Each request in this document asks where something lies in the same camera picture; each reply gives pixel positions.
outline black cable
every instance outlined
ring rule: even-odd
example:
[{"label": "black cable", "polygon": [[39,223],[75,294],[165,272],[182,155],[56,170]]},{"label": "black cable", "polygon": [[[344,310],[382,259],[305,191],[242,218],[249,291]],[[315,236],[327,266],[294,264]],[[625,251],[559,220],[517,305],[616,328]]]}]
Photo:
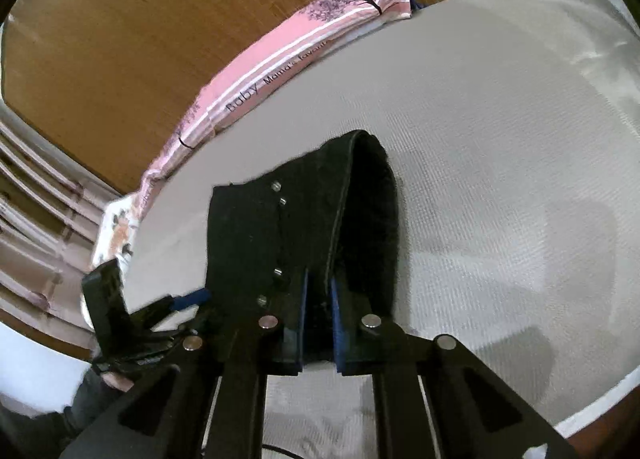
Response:
[{"label": "black cable", "polygon": [[193,147],[188,146],[188,145],[187,145],[187,144],[182,140],[182,138],[181,138],[180,136],[178,136],[178,141],[180,142],[180,144],[181,144],[183,147],[187,147],[187,149],[194,150],[194,149],[193,149]]},{"label": "black cable", "polygon": [[278,452],[279,454],[286,455],[287,457],[291,457],[291,459],[303,459],[302,456],[294,454],[289,450],[284,450],[284,448],[280,448],[279,446],[273,444],[262,443],[262,448],[265,450],[271,450],[273,452]]}]

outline black fabric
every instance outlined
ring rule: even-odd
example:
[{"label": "black fabric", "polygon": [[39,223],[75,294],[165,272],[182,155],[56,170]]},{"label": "black fabric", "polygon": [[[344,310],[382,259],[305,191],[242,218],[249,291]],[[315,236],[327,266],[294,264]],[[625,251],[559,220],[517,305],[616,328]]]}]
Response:
[{"label": "black fabric", "polygon": [[93,370],[88,370],[74,401],[63,413],[51,412],[27,417],[0,405],[0,444],[9,459],[57,459],[65,447],[89,426],[122,393],[108,387]]},{"label": "black fabric", "polygon": [[338,250],[350,288],[365,293],[376,313],[390,315],[396,185],[385,150],[365,131],[334,138],[253,181],[213,189],[206,286],[221,323],[272,309],[258,302],[261,296],[270,302],[299,293],[308,270],[306,360],[330,359],[329,281]]}]

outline folded black cloth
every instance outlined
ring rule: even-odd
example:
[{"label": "folded black cloth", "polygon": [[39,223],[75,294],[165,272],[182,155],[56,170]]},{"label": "folded black cloth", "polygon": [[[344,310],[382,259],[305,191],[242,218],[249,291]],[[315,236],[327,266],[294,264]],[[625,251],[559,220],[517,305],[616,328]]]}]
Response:
[{"label": "folded black cloth", "polygon": [[398,201],[385,150],[375,136],[352,131],[253,181],[215,187],[207,259],[221,323],[296,296],[306,274],[305,361],[332,359],[337,261],[376,314],[392,312]]}]

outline wooden floor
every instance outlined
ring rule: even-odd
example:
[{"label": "wooden floor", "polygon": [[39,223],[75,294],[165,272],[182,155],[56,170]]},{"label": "wooden floor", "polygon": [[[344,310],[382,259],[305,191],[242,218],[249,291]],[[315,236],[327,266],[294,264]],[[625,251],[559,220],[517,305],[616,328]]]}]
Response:
[{"label": "wooden floor", "polygon": [[199,89],[310,1],[18,0],[5,25],[3,97],[129,192]]}]

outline metal screw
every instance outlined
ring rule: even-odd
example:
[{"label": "metal screw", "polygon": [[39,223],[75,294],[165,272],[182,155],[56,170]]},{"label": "metal screw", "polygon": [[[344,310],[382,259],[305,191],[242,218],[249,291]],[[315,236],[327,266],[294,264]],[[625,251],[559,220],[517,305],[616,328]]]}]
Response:
[{"label": "metal screw", "polygon": [[187,351],[197,351],[202,347],[202,338],[199,336],[187,336],[182,341],[182,347]]},{"label": "metal screw", "polygon": [[456,339],[453,336],[448,334],[443,334],[442,336],[438,336],[436,340],[436,344],[440,349],[444,349],[445,351],[450,351],[456,348]]},{"label": "metal screw", "polygon": [[364,325],[364,327],[368,327],[370,329],[380,327],[380,325],[382,324],[382,319],[377,314],[373,313],[364,315],[360,321],[362,322],[362,325]]},{"label": "metal screw", "polygon": [[278,325],[278,319],[272,314],[266,314],[258,320],[258,325],[263,329],[273,329]]}]

